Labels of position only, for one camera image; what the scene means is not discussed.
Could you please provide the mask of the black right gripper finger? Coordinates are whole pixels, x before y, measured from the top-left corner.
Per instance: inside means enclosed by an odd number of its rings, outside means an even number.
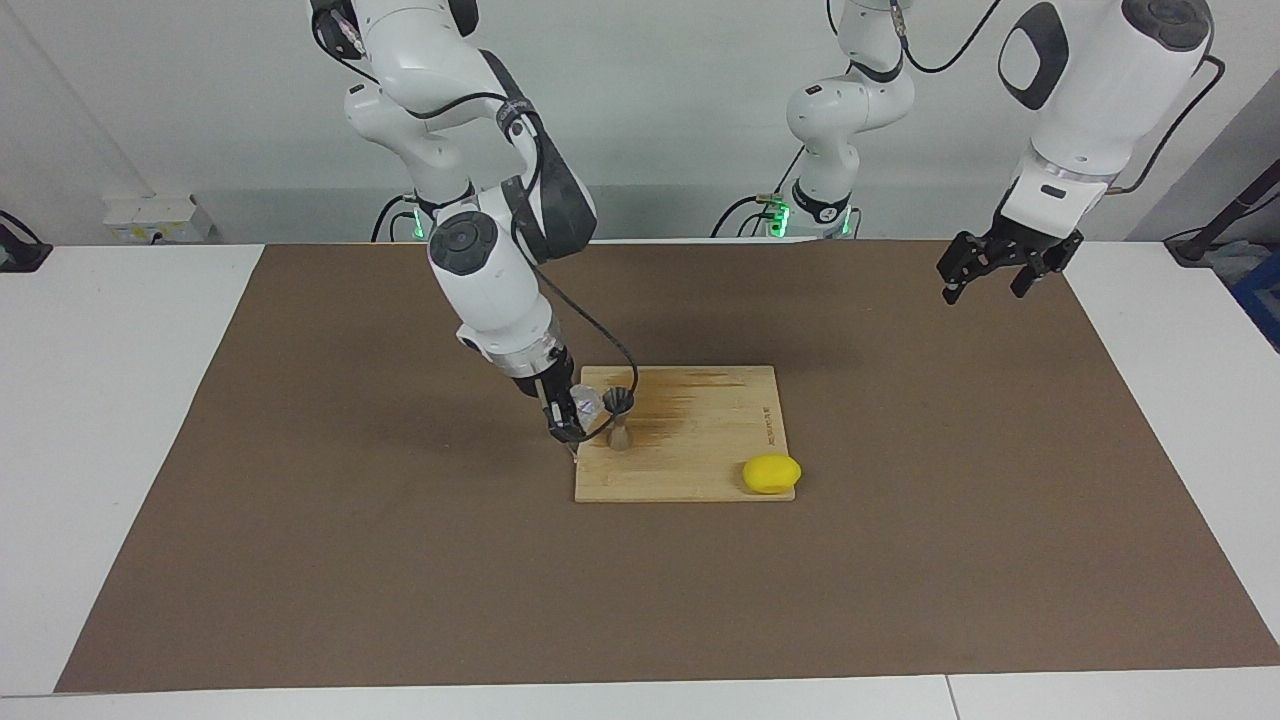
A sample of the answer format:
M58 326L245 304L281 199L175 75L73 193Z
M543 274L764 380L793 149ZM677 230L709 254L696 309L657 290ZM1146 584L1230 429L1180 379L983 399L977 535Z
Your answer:
M562 445L580 445L586 432L579 418L577 404L571 392L548 396L543 411L550 436Z

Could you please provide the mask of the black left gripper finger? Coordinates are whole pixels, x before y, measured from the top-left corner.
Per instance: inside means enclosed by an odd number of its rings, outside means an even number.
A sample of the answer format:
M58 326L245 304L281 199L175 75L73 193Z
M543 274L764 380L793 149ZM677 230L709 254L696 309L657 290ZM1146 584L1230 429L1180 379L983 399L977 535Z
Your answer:
M1047 249L1029 249L1020 272L1010 283L1012 295L1024 299L1030 288L1055 273L1062 273L1074 258L1079 243L1056 243Z
M936 264L943 282L942 299L954 306L973 282L998 269L998 256L992 258L988 240L966 231L957 233Z

